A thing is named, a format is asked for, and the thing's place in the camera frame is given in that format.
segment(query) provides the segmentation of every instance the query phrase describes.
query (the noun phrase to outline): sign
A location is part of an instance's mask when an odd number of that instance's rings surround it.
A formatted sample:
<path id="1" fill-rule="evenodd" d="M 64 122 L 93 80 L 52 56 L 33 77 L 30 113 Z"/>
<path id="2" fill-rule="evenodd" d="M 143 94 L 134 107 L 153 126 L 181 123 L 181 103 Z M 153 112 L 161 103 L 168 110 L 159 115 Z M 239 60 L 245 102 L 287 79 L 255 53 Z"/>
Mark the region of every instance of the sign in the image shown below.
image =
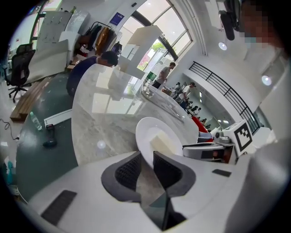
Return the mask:
<path id="1" fill-rule="evenodd" d="M 117 26 L 123 18 L 124 15 L 117 12 L 115 16 L 113 16 L 113 18 L 111 19 L 110 23 Z"/>

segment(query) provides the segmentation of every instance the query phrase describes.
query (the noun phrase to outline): wooden board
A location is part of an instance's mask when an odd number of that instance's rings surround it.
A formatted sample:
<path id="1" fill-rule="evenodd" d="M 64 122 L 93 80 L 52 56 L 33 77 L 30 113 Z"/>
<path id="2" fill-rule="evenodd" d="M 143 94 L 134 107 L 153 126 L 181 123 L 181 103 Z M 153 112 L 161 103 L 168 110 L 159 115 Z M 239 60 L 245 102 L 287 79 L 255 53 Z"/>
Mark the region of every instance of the wooden board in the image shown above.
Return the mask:
<path id="1" fill-rule="evenodd" d="M 30 113 L 34 102 L 40 97 L 45 87 L 49 84 L 50 78 L 47 77 L 40 82 L 34 82 L 28 91 L 20 98 L 15 109 L 10 115 L 13 122 L 24 122 Z"/>

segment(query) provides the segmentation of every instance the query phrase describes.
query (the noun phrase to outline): cable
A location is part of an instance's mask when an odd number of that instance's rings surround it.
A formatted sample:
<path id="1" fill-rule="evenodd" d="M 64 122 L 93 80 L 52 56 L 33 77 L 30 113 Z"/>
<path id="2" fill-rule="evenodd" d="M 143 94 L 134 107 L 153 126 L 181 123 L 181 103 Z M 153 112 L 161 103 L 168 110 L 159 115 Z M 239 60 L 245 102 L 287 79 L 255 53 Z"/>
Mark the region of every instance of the cable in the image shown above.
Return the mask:
<path id="1" fill-rule="evenodd" d="M 13 140 L 19 140 L 19 137 L 13 138 L 13 136 L 12 136 L 12 127 L 11 127 L 10 123 L 9 122 L 5 122 L 2 118 L 0 118 L 0 121 L 3 121 L 6 124 L 5 127 L 4 127 L 5 130 L 7 130 L 10 127 L 10 134 L 11 134 L 12 139 Z"/>

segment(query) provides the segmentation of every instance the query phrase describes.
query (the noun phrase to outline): clothing rack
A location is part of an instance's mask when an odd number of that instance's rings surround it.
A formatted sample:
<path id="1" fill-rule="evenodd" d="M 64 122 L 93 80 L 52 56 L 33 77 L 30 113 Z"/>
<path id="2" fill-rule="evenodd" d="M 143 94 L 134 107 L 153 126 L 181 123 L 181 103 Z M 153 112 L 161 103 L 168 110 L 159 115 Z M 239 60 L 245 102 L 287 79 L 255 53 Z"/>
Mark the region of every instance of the clothing rack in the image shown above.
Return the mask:
<path id="1" fill-rule="evenodd" d="M 94 23 L 92 24 L 92 26 L 91 26 L 90 30 L 93 28 L 93 26 L 94 26 L 94 24 L 95 24 L 95 23 L 97 23 L 97 24 L 103 24 L 104 26 L 110 27 L 110 28 L 112 29 L 112 27 L 111 27 L 111 26 L 109 26 L 109 25 L 107 25 L 107 24 L 104 24 L 104 23 L 101 23 L 101 22 L 98 22 L 98 21 L 96 21 L 96 22 L 94 22 Z"/>

